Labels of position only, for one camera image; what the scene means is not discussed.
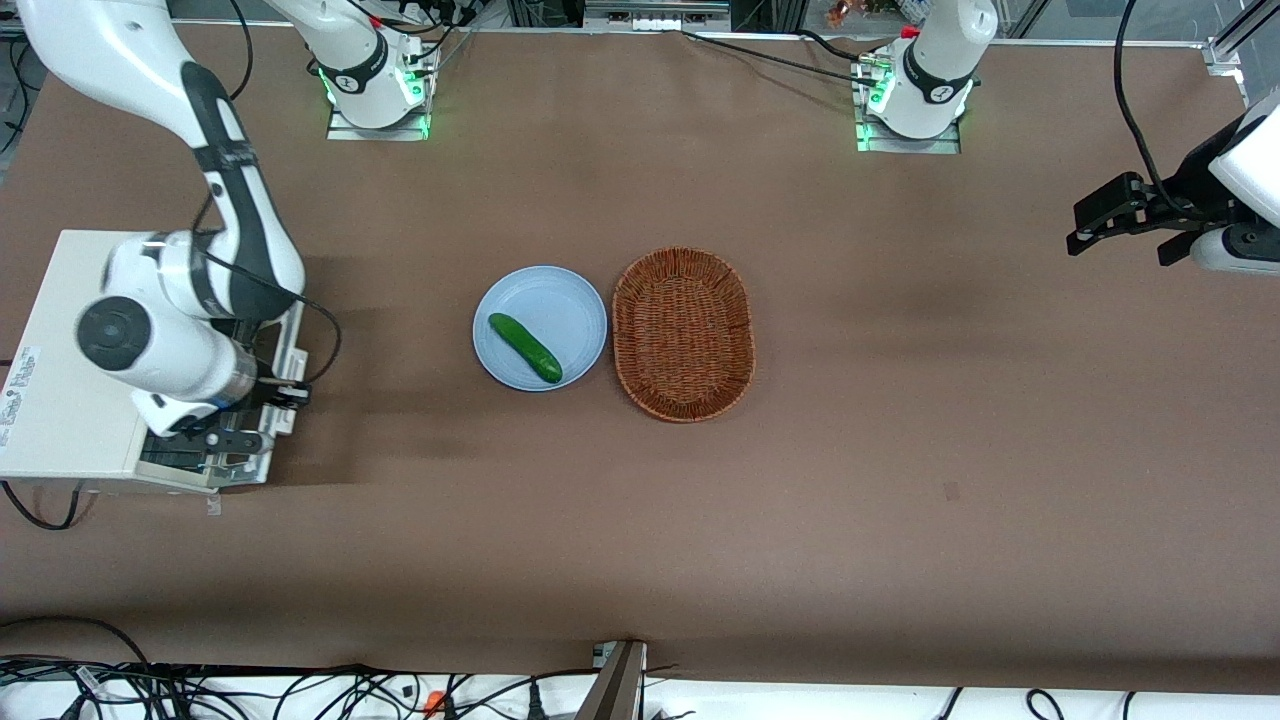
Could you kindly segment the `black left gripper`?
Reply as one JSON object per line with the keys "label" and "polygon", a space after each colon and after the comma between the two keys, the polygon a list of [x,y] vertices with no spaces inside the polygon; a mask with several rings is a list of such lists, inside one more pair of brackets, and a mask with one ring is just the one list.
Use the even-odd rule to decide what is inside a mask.
{"label": "black left gripper", "polygon": [[1158,264],[1171,266],[1189,258],[1192,246],[1206,232],[1203,220],[1164,201],[1135,172],[1120,173],[1076,201],[1073,215],[1075,228],[1065,238],[1071,258],[1112,237],[1174,231],[1176,234],[1157,247]]}

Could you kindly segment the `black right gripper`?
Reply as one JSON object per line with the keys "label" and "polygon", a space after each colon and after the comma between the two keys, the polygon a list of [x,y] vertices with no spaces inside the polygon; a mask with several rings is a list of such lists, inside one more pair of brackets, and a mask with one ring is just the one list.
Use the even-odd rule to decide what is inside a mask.
{"label": "black right gripper", "polygon": [[175,446],[178,454],[256,456],[274,445],[274,437],[264,430],[246,430],[234,424],[225,428],[223,415],[276,407],[298,410],[310,405],[310,384],[296,384],[265,377],[256,380],[248,392],[232,402],[223,397],[201,401],[183,401],[165,395],[150,395],[150,432],[165,446]]}

